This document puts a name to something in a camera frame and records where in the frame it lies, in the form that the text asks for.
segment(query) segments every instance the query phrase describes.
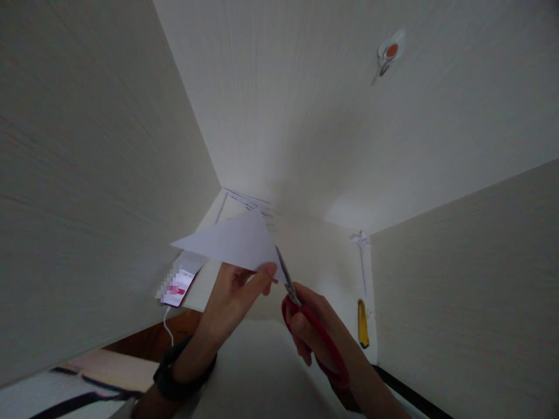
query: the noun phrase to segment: red scissors handle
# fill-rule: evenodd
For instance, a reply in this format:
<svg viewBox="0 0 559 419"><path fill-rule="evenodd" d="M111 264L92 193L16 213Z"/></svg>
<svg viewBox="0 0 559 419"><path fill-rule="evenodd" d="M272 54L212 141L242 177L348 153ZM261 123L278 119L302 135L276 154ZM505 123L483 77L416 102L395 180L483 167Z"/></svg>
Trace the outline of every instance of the red scissors handle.
<svg viewBox="0 0 559 419"><path fill-rule="evenodd" d="M338 368L338 373L336 374L334 371L331 371L322 362L320 362L318 358L316 358L316 363L319 365L323 373L325 373L326 376L330 379L330 381L337 384L339 387L346 388L349 385L348 368L346 367L344 359L339 353L336 344L334 343L334 341L332 340L332 338L330 337L326 329L324 329L324 326L322 326L320 320L316 317L316 315L309 308L309 306L303 304L301 307L299 307L297 306L297 304L291 301L291 299L287 295L285 296L284 300L281 303L281 314L284 316L284 322L289 330L289 333L291 333L291 328L287 324L287 317L286 317L287 308L289 308L289 312L291 313L291 315L294 315L295 313L298 312L303 313L307 318L307 320L313 325L316 332L319 334L320 339L322 339L322 341L326 345L326 348L330 352L332 361L334 361L336 368Z"/></svg>

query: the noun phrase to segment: yellow utility knife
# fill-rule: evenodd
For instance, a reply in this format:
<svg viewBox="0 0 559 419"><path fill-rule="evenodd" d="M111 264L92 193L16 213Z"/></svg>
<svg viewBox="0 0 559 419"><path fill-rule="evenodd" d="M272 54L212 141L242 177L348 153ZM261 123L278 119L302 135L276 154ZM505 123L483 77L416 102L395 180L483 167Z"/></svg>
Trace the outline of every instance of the yellow utility knife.
<svg viewBox="0 0 559 419"><path fill-rule="evenodd" d="M365 310L363 300L358 302L357 318L359 321L359 343L363 349L366 349L369 347L369 332L367 331L367 310Z"/></svg>

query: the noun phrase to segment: black watch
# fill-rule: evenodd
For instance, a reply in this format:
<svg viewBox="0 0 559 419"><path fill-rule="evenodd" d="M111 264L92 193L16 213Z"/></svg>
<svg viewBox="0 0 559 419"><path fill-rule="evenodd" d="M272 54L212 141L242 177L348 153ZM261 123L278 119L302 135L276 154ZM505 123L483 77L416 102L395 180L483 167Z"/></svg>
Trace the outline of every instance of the black watch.
<svg viewBox="0 0 559 419"><path fill-rule="evenodd" d="M214 370L217 354L215 355L208 368L204 371L204 373L196 378L194 381L186 384L181 384L177 383L173 379L173 363L186 348L186 345L188 345L188 343L192 339L192 336L189 336L182 342L177 343L175 346L169 349L163 356L163 359L161 360L157 371L153 375L153 381L157 385L159 393L165 400L168 400L170 402L183 402L189 396L195 394L206 383L206 381L210 377L211 372Z"/></svg>

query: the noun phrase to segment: paper triangle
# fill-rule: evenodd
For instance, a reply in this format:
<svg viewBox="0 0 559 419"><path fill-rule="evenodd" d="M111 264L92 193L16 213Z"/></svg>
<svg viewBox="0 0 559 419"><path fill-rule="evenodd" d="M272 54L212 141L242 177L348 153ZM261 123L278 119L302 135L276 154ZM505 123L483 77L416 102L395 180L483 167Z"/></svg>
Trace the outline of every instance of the paper triangle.
<svg viewBox="0 0 559 419"><path fill-rule="evenodd" d="M275 262L278 270L274 278L287 283L275 245L257 209L217 223L171 245L255 272L266 263Z"/></svg>

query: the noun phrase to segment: scissor blade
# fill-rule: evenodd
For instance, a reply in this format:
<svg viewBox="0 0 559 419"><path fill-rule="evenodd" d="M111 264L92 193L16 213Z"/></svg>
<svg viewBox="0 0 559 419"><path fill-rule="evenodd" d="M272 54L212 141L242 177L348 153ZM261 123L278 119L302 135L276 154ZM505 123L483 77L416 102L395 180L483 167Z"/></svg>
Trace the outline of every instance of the scissor blade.
<svg viewBox="0 0 559 419"><path fill-rule="evenodd" d="M293 301L295 304L297 304L297 306L300 307L301 302L297 298L297 291L295 291L295 287L293 286L293 282L291 281L291 276L289 275L289 271L287 270L287 266L285 265L284 258L281 256L281 252L277 246L275 247L275 250L276 252L278 252L279 264L281 265L281 268L284 270L285 279L287 280L287 283L285 284L285 289L287 290L287 293L289 294L289 298L291 299L291 301Z"/></svg>

